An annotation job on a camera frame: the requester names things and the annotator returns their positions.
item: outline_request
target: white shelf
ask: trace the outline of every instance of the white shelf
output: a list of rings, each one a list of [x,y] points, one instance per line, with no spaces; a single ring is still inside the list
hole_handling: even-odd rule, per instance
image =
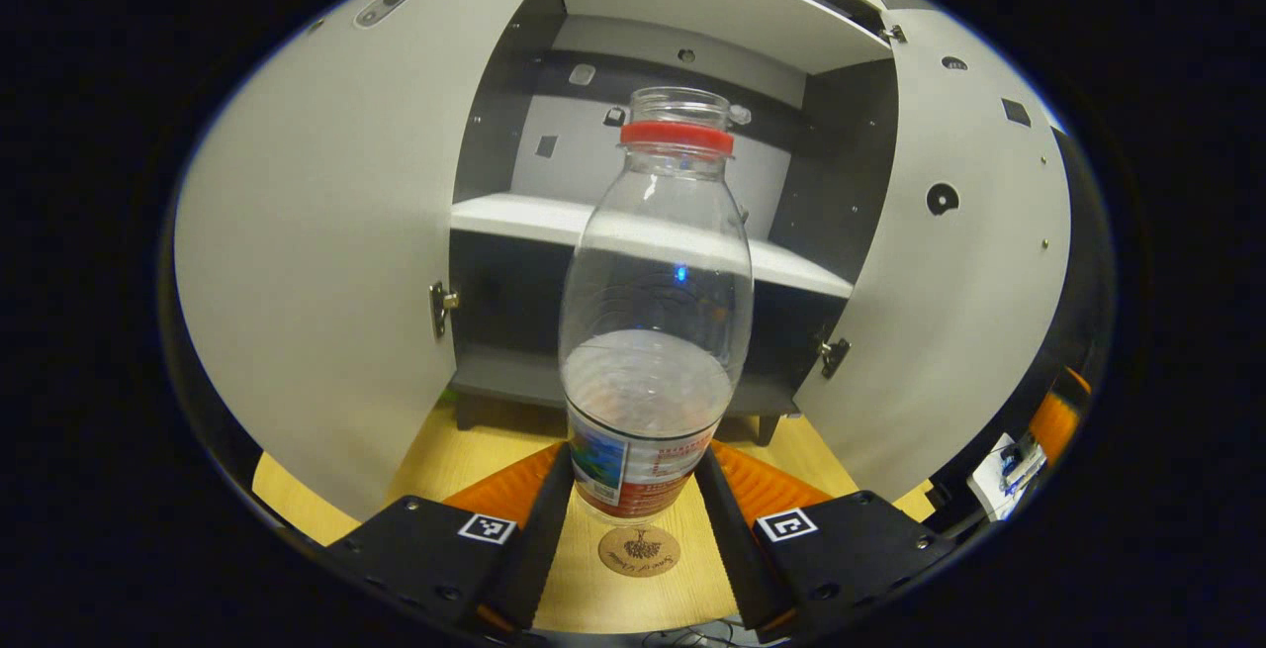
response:
[[[503,234],[506,238],[539,239],[557,246],[576,246],[594,208],[584,202],[553,201],[549,197],[494,192],[461,201],[452,210],[452,229],[467,233]],[[752,275],[762,282],[806,289],[833,297],[849,297],[853,284],[786,248],[751,239]]]

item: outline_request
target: orange object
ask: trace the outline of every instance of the orange object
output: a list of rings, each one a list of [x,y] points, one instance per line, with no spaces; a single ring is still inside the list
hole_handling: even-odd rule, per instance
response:
[[[765,514],[808,508],[832,499],[809,482],[762,463],[724,442],[713,440],[711,451],[748,529],[756,523],[756,518],[763,518]]]
[[[519,529],[523,529],[528,525],[532,505],[537,501],[541,486],[544,485],[561,448],[562,443],[556,442],[538,453],[490,473],[466,490],[448,495],[443,504],[468,513],[514,520],[519,523]]]
[[[1065,378],[1057,378],[1053,382],[1051,390],[1046,392],[1046,399],[1042,400],[1037,413],[1033,414],[1033,419],[1029,421],[1029,432],[1033,434],[1033,439],[1042,447],[1043,453],[1046,453],[1051,463],[1060,459],[1063,449],[1069,446],[1069,440],[1072,439],[1072,433],[1077,430],[1077,425],[1081,423],[1081,414],[1076,409],[1076,405],[1080,405],[1080,401],[1085,401],[1090,392],[1090,385],[1086,383],[1086,378],[1081,378],[1075,370],[1066,368],[1063,372]],[[1067,378],[1071,378],[1075,386],[1067,383]],[[1076,391],[1085,392],[1085,396],[1081,396],[1081,392]],[[1069,399],[1069,396],[1081,396],[1081,399]]]

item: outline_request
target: cabinet door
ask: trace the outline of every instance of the cabinet door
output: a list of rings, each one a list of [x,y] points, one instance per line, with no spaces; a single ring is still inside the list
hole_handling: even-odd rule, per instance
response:
[[[980,433],[1034,359],[1063,284],[1070,211],[1055,135],[1023,77],[943,13],[884,22],[908,40],[893,40],[887,196],[832,333],[852,349],[832,378],[818,361],[795,401],[862,489],[896,500]],[[936,215],[941,197],[957,206]]]
[[[344,0],[229,99],[190,161],[176,284],[199,359],[267,453],[366,519],[452,377],[448,275],[466,116],[523,0]]]

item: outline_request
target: black background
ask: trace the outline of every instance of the black background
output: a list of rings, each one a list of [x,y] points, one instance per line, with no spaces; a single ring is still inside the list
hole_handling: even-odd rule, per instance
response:
[[[6,644],[427,644],[243,509],[180,416],[154,323],[157,232],[199,125],[335,1],[0,0]],[[1039,501],[847,640],[1234,644],[1261,596],[1242,459],[1261,435],[1239,418],[1261,372],[1261,0],[941,3],[1034,72],[1090,148],[1124,337]]]

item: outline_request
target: hole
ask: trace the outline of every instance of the hole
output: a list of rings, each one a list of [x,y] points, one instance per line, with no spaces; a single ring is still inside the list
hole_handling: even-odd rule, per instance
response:
[[[839,595],[838,583],[823,583],[818,589],[814,589],[809,597],[814,601],[825,601],[827,599],[834,599],[837,595]]]

